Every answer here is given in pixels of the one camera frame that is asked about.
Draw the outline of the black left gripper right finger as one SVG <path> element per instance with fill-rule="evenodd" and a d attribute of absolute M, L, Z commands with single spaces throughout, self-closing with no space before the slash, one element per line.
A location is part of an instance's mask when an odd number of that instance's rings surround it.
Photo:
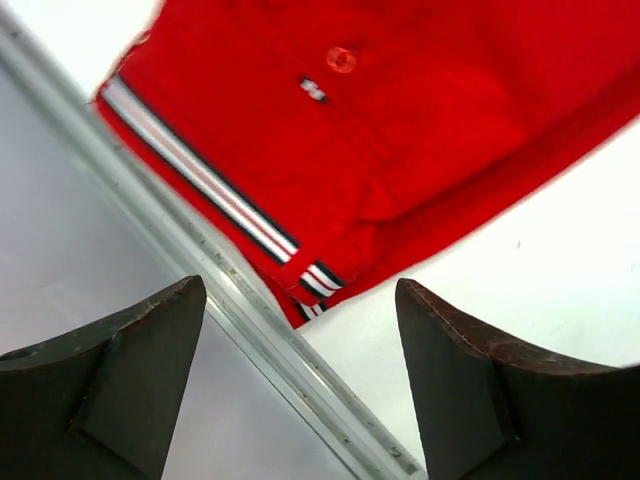
<path fill-rule="evenodd" d="M 639 369 L 517 338 L 402 279 L 395 304 L 432 479 L 635 479 Z"/>

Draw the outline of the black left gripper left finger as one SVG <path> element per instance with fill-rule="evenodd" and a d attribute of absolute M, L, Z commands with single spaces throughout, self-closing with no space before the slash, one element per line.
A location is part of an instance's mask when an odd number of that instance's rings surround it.
<path fill-rule="evenodd" d="M 206 299 L 188 276 L 2 355 L 2 478 L 161 478 Z"/>

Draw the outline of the red trousers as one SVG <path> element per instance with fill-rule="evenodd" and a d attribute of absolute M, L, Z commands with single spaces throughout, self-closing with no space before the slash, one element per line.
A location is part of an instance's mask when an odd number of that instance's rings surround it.
<path fill-rule="evenodd" d="M 300 327 L 639 113 L 635 1 L 166 1 L 94 100 Z"/>

